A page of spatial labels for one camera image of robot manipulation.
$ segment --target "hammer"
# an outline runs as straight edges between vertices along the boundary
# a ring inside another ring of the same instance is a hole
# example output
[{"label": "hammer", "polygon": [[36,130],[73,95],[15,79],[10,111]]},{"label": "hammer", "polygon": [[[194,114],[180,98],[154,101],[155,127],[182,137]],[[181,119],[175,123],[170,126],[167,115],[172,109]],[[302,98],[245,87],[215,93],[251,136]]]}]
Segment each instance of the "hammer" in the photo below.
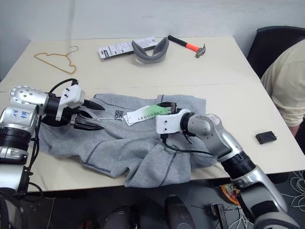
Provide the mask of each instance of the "hammer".
[{"label": "hammer", "polygon": [[203,44],[202,48],[199,48],[199,47],[197,47],[195,45],[192,45],[190,43],[186,43],[186,42],[184,42],[184,41],[182,41],[182,40],[180,40],[178,38],[175,38],[175,37],[173,37],[171,35],[169,35],[167,38],[170,41],[173,41],[173,42],[175,42],[175,43],[177,43],[179,45],[182,45],[182,46],[184,46],[184,47],[186,47],[186,48],[188,48],[190,50],[195,51],[196,52],[196,55],[195,55],[196,58],[199,58],[200,56],[202,56],[205,53],[205,44]]}]

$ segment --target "gray headband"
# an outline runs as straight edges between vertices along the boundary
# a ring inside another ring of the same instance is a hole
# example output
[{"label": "gray headband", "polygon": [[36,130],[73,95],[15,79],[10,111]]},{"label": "gray headband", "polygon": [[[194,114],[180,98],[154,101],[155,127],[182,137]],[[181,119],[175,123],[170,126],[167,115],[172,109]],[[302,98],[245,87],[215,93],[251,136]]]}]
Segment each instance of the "gray headband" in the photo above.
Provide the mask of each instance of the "gray headband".
[{"label": "gray headband", "polygon": [[158,63],[161,62],[166,55],[169,42],[167,37],[164,37],[154,48],[152,56],[147,55],[146,51],[132,41],[133,52],[137,59],[142,63]]}]

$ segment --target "white wall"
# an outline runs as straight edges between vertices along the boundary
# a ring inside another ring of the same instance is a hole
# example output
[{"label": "white wall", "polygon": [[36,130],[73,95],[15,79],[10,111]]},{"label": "white wall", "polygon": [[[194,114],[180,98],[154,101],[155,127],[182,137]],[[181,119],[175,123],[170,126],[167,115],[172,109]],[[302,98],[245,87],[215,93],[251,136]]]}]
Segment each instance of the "white wall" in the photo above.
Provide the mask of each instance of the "white wall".
[{"label": "white wall", "polygon": [[305,27],[305,1],[0,0],[0,77],[30,40],[234,36],[247,55],[272,25]]}]

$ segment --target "hammer head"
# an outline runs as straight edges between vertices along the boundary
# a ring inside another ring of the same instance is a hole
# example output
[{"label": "hammer head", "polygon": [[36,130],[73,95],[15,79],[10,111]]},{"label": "hammer head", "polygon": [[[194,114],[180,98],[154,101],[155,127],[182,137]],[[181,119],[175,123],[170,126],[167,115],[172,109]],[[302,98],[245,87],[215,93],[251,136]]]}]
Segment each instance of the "hammer head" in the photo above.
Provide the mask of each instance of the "hammer head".
[{"label": "hammer head", "polygon": [[197,50],[197,53],[195,55],[196,58],[199,58],[200,56],[202,56],[205,53],[205,44],[203,44],[202,48],[199,48]]}]

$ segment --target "sleeve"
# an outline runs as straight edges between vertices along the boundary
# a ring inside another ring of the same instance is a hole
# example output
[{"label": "sleeve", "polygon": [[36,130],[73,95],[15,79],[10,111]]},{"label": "sleeve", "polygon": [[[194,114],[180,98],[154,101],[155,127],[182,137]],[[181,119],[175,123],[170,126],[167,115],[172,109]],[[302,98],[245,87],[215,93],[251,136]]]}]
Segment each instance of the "sleeve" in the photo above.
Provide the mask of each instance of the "sleeve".
[{"label": "sleeve", "polygon": [[305,62],[282,66],[271,98],[289,127],[301,124],[305,114]]}]

